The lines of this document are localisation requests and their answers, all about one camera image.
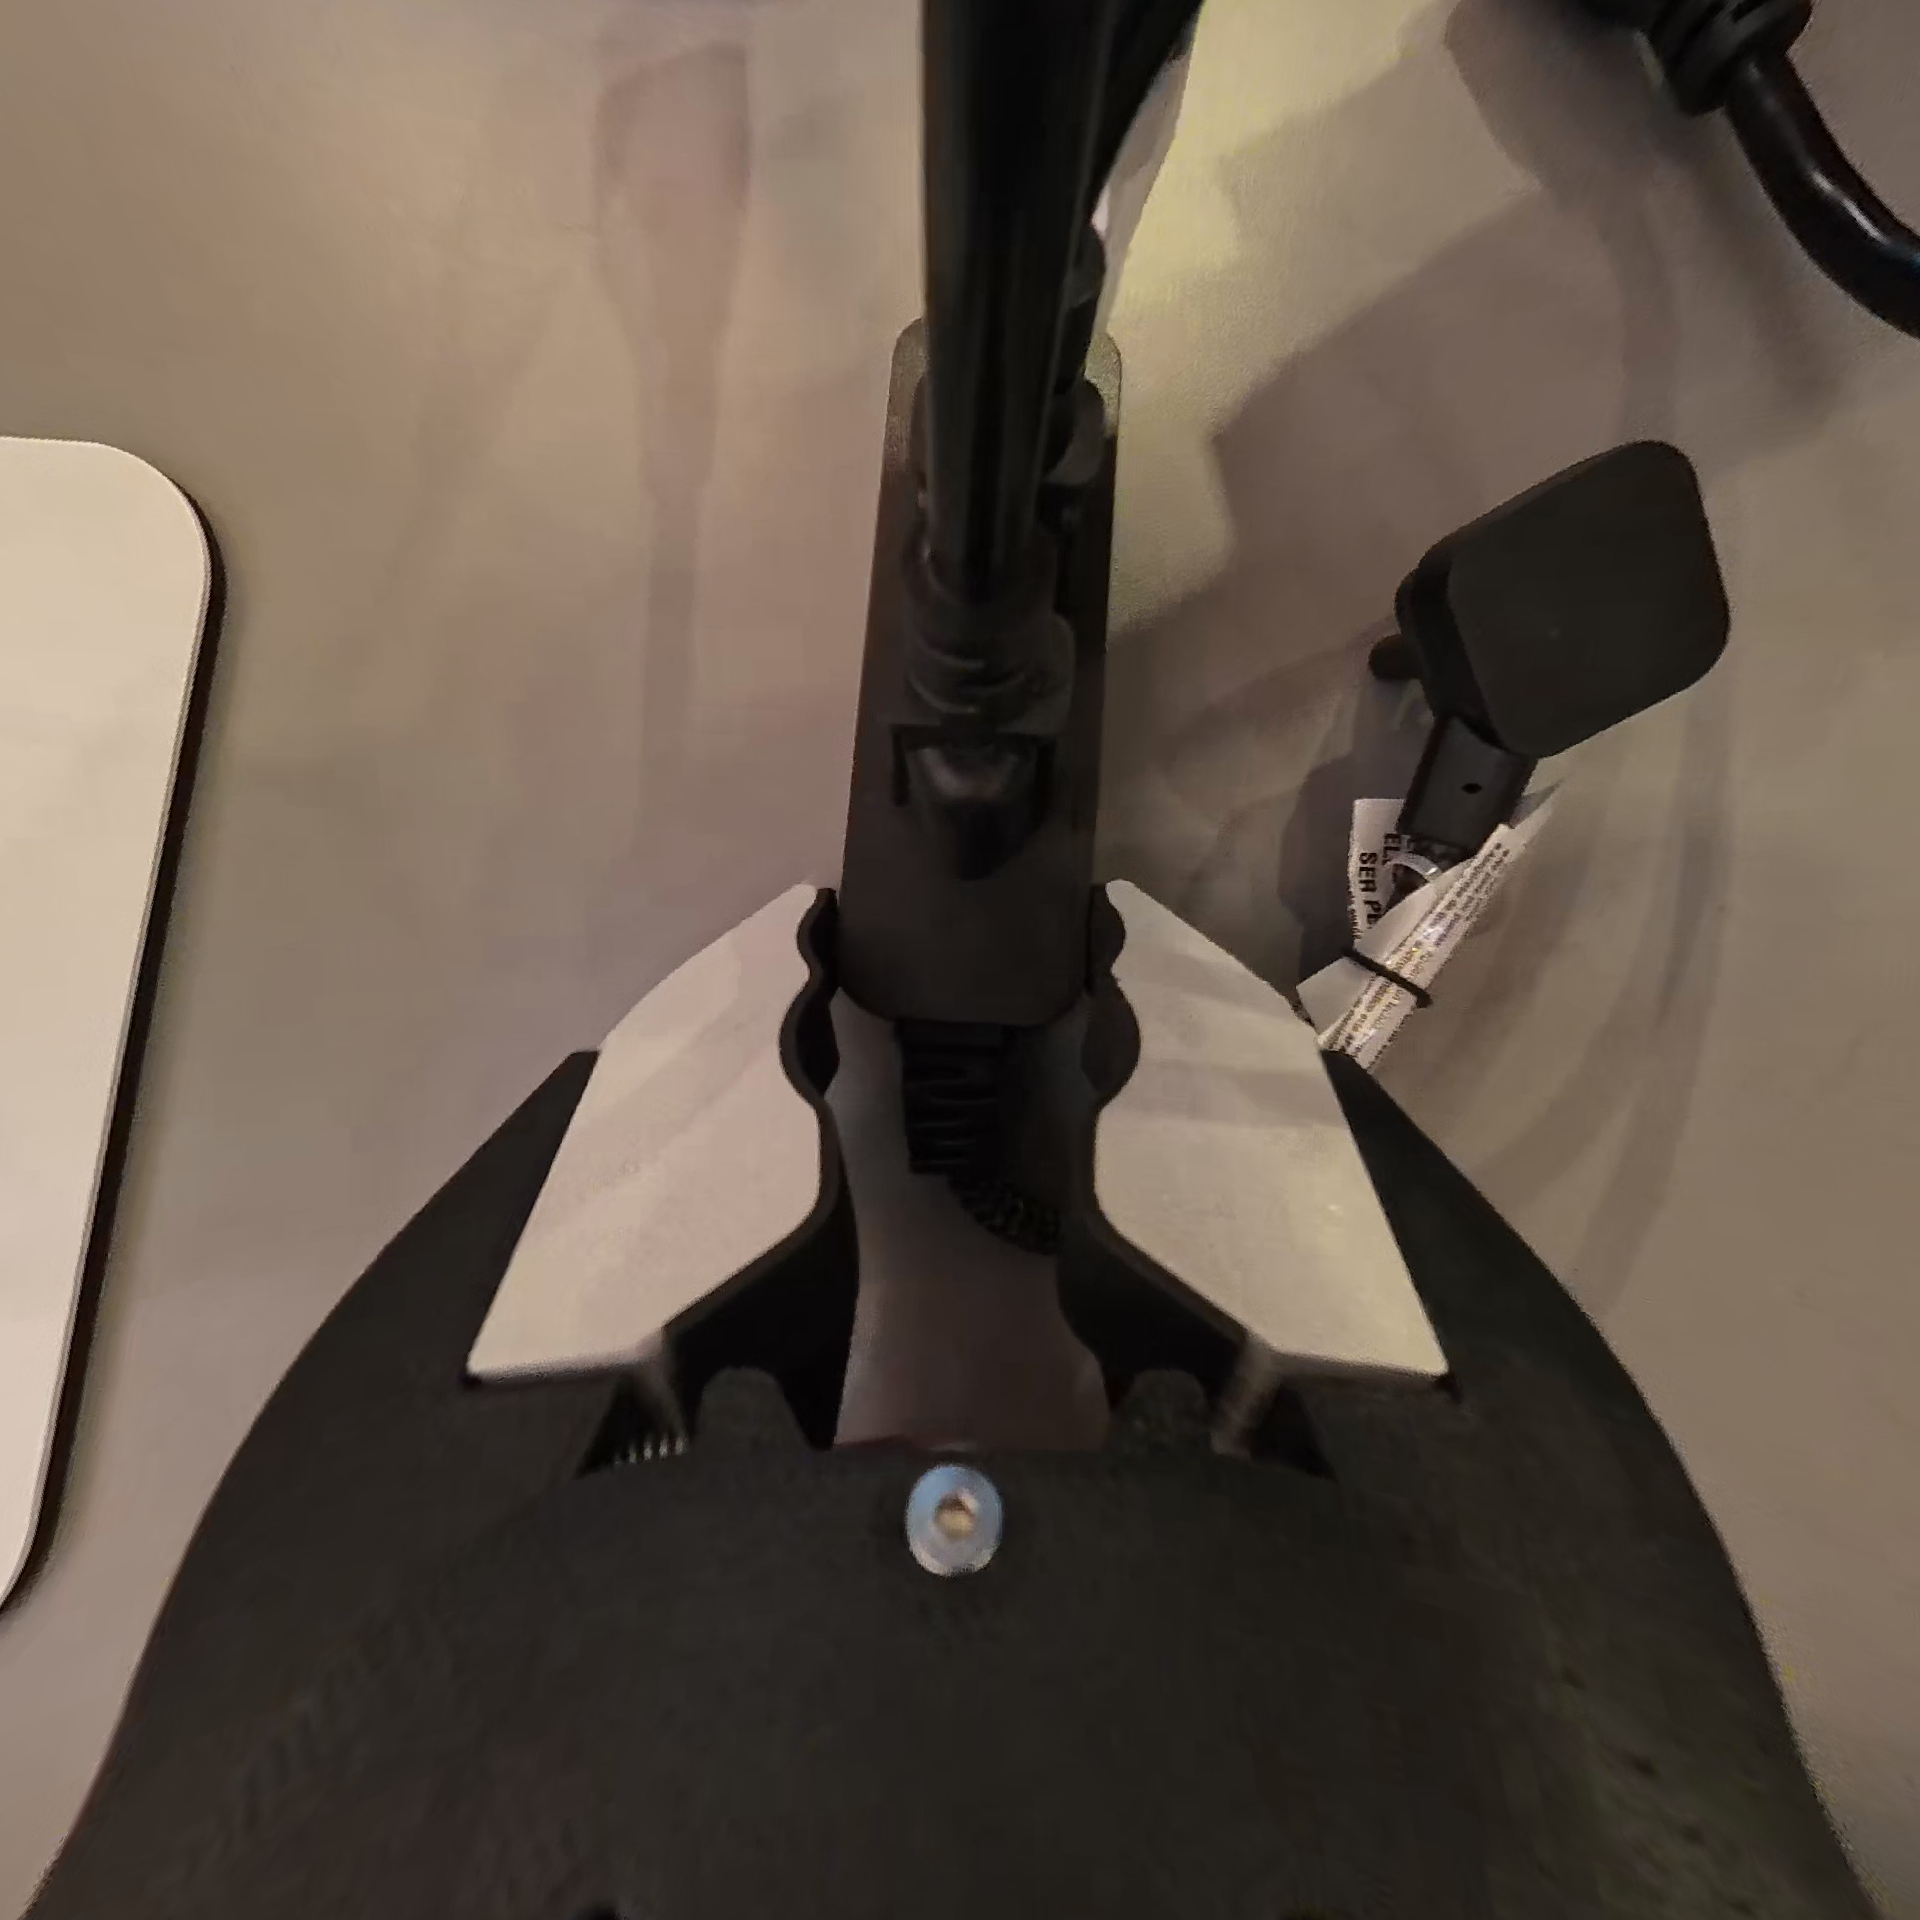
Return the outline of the black power strip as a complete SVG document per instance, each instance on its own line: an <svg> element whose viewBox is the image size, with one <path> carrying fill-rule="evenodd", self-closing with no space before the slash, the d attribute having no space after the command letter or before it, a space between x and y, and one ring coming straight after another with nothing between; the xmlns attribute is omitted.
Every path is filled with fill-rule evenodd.
<svg viewBox="0 0 1920 1920"><path fill-rule="evenodd" d="M915 712L906 685L907 558L919 531L915 414L927 365L923 324L895 345L880 452L872 603L856 706L848 834L838 890L841 990L876 1017L1040 1026L1089 978L1100 737L1114 590L1114 502L1121 452L1121 353L1097 338L1079 401L1100 422L1090 480L1075 490L1058 536L1058 611L1072 632L1070 706L1051 747L1040 816L992 873L962 878L938 829L907 797L896 733Z"/></svg>

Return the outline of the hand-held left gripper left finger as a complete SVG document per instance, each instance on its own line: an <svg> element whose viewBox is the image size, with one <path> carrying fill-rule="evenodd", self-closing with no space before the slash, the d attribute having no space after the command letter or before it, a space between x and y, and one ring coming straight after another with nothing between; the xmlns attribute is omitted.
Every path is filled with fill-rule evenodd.
<svg viewBox="0 0 1920 1920"><path fill-rule="evenodd" d="M830 1106L838 901L793 885L658 980L592 1057L471 1341L476 1385L624 1377L691 1429L720 1374L841 1422L858 1226Z"/></svg>

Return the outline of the white board with black edge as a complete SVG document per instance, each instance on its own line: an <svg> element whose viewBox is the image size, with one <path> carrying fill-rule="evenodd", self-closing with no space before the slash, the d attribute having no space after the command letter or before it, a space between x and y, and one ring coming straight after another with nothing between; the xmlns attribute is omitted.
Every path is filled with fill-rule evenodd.
<svg viewBox="0 0 1920 1920"><path fill-rule="evenodd" d="M172 478L6 436L6 1610L58 1523L222 612Z"/></svg>

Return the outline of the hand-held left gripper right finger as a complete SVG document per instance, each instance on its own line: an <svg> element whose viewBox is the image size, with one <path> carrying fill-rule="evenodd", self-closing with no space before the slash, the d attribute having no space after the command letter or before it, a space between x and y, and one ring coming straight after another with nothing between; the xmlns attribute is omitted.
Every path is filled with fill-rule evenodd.
<svg viewBox="0 0 1920 1920"><path fill-rule="evenodd" d="M1247 1450L1304 1385L1449 1382L1313 1026L1129 881L1089 904L1079 1076L1056 1270L1112 1413L1183 1377Z"/></svg>

